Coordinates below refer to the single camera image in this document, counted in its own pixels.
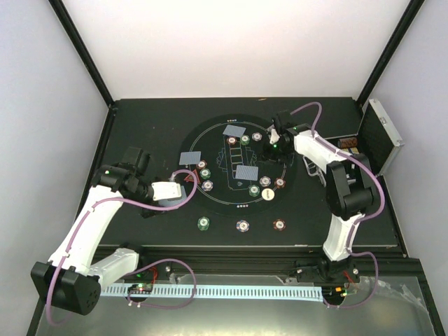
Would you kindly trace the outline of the green chip mat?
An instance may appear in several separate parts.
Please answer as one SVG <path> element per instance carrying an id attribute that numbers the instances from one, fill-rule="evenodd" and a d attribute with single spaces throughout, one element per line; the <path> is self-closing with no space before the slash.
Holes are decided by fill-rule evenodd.
<path id="1" fill-rule="evenodd" d="M 248 192 L 250 196 L 257 197 L 260 194 L 260 187 L 258 185 L 250 185 Z"/>

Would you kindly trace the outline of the red triangular marker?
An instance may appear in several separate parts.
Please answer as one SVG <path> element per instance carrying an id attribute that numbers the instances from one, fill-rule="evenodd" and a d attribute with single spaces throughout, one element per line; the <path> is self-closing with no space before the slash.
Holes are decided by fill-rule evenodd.
<path id="1" fill-rule="evenodd" d="M 195 177 L 193 177 L 191 174 L 189 174 L 184 178 L 184 181 L 193 183 L 195 181 L 195 179 L 198 179 L 197 170 L 196 169 L 193 170 L 192 173 L 194 174 Z"/>

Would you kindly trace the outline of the red white chip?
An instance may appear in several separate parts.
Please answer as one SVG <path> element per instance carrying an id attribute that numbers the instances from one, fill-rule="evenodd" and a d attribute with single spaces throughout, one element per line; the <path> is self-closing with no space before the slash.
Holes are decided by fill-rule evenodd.
<path id="1" fill-rule="evenodd" d="M 285 182 L 285 180 L 282 179 L 282 178 L 277 178 L 277 179 L 275 180 L 275 185 L 276 185 L 276 187 L 278 187 L 278 188 L 283 188 L 283 187 L 285 186 L 285 184 L 286 184 L 286 182 Z"/>
<path id="2" fill-rule="evenodd" d="M 230 137 L 227 138 L 227 143 L 228 143 L 230 146 L 235 145 L 236 142 L 237 142 L 237 140 L 236 140 L 236 138 L 233 137 L 233 136 L 230 136 Z"/>
<path id="3" fill-rule="evenodd" d="M 196 167 L 198 168 L 198 169 L 203 169 L 203 168 L 205 168 L 207 166 L 207 163 L 204 161 L 204 160 L 201 160 L 201 161 L 199 161 L 197 164 L 196 164 Z"/>

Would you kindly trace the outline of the blue card top seat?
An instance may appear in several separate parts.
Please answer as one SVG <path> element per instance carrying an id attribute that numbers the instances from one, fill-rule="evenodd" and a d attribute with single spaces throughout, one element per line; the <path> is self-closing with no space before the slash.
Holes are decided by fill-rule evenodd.
<path id="1" fill-rule="evenodd" d="M 223 130 L 223 134 L 228 137 L 241 138 L 244 135 L 245 131 L 246 131 L 245 127 L 227 125 Z"/>

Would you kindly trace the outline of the red white chip top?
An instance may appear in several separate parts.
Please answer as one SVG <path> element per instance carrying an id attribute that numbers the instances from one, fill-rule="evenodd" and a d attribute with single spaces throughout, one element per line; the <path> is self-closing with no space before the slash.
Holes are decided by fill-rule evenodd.
<path id="1" fill-rule="evenodd" d="M 235 145 L 236 142 L 237 142 L 237 140 L 236 140 L 236 138 L 233 137 L 233 136 L 230 136 L 230 137 L 227 138 L 227 143 L 228 143 L 230 146 Z"/>

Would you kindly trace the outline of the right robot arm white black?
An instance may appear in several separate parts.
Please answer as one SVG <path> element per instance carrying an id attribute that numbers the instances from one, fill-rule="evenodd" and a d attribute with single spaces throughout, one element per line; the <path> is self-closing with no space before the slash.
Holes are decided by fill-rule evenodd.
<path id="1" fill-rule="evenodd" d="M 276 114 L 267 129 L 262 159 L 290 165 L 295 155 L 307 158 L 325 179 L 325 197 L 331 212 L 323 260 L 318 264 L 322 280 L 334 282 L 344 273 L 359 224 L 378 202 L 384 208 L 384 192 L 363 154 L 351 155 L 333 146 L 307 124 L 292 121 L 289 112 Z"/>

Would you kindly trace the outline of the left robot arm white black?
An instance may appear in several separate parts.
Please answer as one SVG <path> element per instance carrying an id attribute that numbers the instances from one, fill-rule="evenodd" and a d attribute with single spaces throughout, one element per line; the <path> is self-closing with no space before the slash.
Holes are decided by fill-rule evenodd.
<path id="1" fill-rule="evenodd" d="M 31 269 L 46 315 L 51 315 L 53 307 L 87 315 L 96 306 L 101 289 L 126 274 L 134 279 L 149 274 L 151 264 L 138 249 L 118 248 L 93 263 L 95 251 L 120 207 L 136 202 L 151 205 L 155 193 L 144 181 L 149 160 L 149 153 L 130 147 L 120 162 L 105 164 L 95 172 L 84 206 L 64 241 L 47 262 L 36 262 Z"/>

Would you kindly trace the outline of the brown poker chip stack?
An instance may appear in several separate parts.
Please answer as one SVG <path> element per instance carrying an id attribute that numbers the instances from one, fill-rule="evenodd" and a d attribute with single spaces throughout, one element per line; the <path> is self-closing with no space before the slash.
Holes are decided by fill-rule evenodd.
<path id="1" fill-rule="evenodd" d="M 283 231 L 286 228 L 286 224 L 283 220 L 277 219 L 273 222 L 273 228 L 278 231 Z"/>

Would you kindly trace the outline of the blue playing card deck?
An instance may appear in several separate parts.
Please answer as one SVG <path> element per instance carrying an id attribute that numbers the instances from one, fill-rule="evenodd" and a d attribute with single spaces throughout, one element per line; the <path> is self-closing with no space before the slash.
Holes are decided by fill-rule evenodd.
<path id="1" fill-rule="evenodd" d="M 161 199 L 158 204 L 160 207 L 169 208 L 177 207 L 182 202 L 183 199 Z"/>

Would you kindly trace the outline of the green poker chip stack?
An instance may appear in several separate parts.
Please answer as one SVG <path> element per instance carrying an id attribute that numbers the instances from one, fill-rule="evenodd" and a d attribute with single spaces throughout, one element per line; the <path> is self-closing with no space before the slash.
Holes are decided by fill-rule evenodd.
<path id="1" fill-rule="evenodd" d="M 198 227 L 199 230 L 201 230 L 201 231 L 206 231 L 206 230 L 209 229 L 209 226 L 210 226 L 210 220 L 209 220 L 209 218 L 203 216 L 203 217 L 200 217 L 200 218 L 198 219 L 198 221 L 197 221 L 197 227 Z"/>

